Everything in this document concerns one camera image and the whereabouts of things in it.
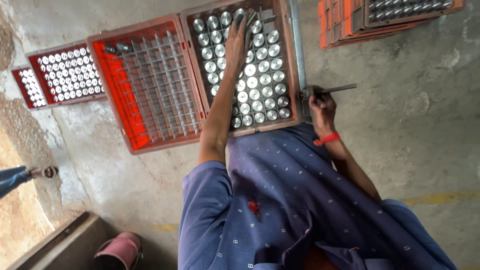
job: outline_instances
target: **red thread bracelet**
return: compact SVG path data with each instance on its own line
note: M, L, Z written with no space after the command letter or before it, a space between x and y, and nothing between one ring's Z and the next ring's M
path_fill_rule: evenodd
M324 143L338 141L338 140L340 140L340 135L338 135L338 132L333 132L332 134L328 135L327 137L321 140L314 140L313 144L315 144L316 146L321 146Z

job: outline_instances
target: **right hand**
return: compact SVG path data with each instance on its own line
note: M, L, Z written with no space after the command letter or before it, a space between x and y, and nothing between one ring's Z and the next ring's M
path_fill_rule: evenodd
M332 96L326 94L321 99L318 99L315 95L312 95L308 102L310 109L315 112L313 127L318 137L323 139L334 133L336 131L334 125L336 103Z

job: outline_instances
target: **jeans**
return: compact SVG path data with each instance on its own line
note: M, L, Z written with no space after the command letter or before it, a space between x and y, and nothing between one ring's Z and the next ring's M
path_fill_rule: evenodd
M32 179L29 175L23 173L25 170L25 166L20 166L0 171L0 199L16 189L21 183Z

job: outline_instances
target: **left hand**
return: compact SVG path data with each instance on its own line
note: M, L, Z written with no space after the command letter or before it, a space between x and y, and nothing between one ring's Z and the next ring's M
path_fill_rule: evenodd
M227 61L226 70L232 73L235 78L240 73L240 70L245 63L248 48L250 45L250 38L252 37L252 30L245 28L248 21L248 12L245 13L240 23L240 28L237 31L237 20L234 20L232 25L228 28L228 38L225 43L226 52L225 59Z

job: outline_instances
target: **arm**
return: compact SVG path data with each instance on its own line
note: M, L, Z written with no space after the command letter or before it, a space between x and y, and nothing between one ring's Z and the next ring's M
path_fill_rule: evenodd
M336 132L334 125L336 104L332 97L328 94L322 99L317 99L313 95L310 97L309 104L315 112L314 128L320 139ZM381 199L375 185L355 161L345 144L339 140L328 142L325 146L338 172L379 203Z
M237 23L234 21L228 29L228 40L225 44L227 67L200 135L199 164L211 160L225 164L225 147L232 116L235 84L245 63L252 35L251 30L245 33L246 19L242 20L238 32Z

